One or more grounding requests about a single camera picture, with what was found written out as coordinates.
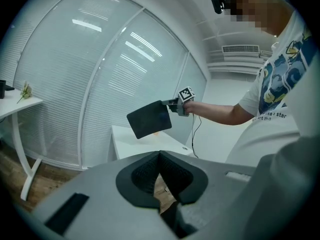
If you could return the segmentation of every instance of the small plant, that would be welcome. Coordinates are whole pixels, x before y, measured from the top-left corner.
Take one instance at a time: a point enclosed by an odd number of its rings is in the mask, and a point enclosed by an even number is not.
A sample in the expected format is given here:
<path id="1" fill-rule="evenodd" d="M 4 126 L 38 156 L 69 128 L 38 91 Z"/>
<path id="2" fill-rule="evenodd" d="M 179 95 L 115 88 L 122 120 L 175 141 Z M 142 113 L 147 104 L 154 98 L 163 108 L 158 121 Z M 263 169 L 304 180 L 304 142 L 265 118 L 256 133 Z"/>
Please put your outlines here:
<path id="1" fill-rule="evenodd" d="M 19 103 L 19 101 L 21 101 L 22 99 L 27 99 L 29 97 L 32 96 L 32 88 L 30 87 L 30 85 L 27 83 L 27 81 L 24 82 L 24 86 L 23 89 L 21 91 L 21 98 L 18 100 L 17 104 Z"/>

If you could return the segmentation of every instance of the cable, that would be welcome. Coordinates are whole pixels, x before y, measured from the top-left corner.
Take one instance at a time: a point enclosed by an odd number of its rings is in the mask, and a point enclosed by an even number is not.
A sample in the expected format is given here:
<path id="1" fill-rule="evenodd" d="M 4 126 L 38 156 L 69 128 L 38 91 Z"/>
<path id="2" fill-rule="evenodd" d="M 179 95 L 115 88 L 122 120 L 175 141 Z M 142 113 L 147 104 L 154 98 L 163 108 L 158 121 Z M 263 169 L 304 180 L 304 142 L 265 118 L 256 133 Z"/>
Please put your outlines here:
<path id="1" fill-rule="evenodd" d="M 194 138 L 195 138 L 195 135 L 196 135 L 196 131 L 199 129 L 199 127 L 201 126 L 202 124 L 202 121 L 201 121 L 201 118 L 200 116 L 198 115 L 199 117 L 199 120 L 200 120 L 200 124 L 199 126 L 197 127 L 197 129 L 195 129 L 194 131 L 194 124 L 195 124 L 195 114 L 192 114 L 193 115 L 193 123 L 192 123 L 192 138 L 191 138 L 191 146 L 192 146 L 192 150 L 193 150 L 193 154 L 195 155 L 196 158 L 199 158 L 195 152 L 195 149 L 194 149 Z"/>

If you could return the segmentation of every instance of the table leg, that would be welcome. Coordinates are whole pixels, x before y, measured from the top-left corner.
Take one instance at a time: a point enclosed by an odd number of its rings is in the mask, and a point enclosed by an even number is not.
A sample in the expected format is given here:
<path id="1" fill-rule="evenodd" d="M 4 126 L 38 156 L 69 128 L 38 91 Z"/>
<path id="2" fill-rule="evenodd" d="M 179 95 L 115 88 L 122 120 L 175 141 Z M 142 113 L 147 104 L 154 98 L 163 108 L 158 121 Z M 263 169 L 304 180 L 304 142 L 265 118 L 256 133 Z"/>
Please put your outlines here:
<path id="1" fill-rule="evenodd" d="M 24 148 L 21 143 L 19 124 L 18 124 L 18 113 L 13 113 L 12 115 L 9 116 L 9 119 L 10 119 L 11 125 L 12 125 L 13 144 L 14 144 L 16 153 L 19 157 L 19 160 L 21 162 L 21 165 L 27 175 L 27 178 L 24 182 L 20 197 L 22 200 L 27 200 L 29 188 L 31 186 L 32 180 L 34 179 L 34 176 L 36 174 L 36 171 L 37 171 L 42 159 L 38 158 L 35 161 L 32 169 L 30 168 L 30 165 L 28 163 Z"/>

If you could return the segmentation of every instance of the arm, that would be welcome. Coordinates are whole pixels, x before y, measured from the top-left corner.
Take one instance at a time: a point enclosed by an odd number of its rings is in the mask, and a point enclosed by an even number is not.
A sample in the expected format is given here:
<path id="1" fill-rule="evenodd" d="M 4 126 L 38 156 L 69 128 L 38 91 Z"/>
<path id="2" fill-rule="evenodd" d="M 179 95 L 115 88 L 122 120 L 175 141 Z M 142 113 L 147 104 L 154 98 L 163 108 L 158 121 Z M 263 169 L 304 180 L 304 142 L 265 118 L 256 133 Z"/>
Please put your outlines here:
<path id="1" fill-rule="evenodd" d="M 254 117 L 239 104 L 235 106 L 225 106 L 189 101 L 186 102 L 183 107 L 187 113 L 192 113 L 219 124 L 230 126 L 241 125 Z"/>

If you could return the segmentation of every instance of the white wall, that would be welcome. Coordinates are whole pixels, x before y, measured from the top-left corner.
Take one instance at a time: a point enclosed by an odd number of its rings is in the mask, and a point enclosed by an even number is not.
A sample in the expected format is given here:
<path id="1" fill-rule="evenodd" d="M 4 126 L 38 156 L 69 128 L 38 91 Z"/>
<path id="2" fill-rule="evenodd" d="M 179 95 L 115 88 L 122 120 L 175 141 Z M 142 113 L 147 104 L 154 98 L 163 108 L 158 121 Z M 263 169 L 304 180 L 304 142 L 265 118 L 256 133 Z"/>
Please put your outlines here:
<path id="1" fill-rule="evenodd" d="M 190 51 L 208 80 L 206 51 L 201 34 L 191 16 L 177 0 L 132 0 L 163 21 Z"/>
<path id="2" fill-rule="evenodd" d="M 202 101 L 215 105 L 236 105 L 250 89 L 255 75 L 219 72 L 212 74 L 208 81 Z M 201 159 L 224 163 L 242 132 L 251 120 L 241 125 L 223 125 L 201 118 L 202 124 L 196 131 L 193 147 Z M 193 130 L 200 121 L 197 117 Z M 191 148 L 191 134 L 186 145 Z"/>

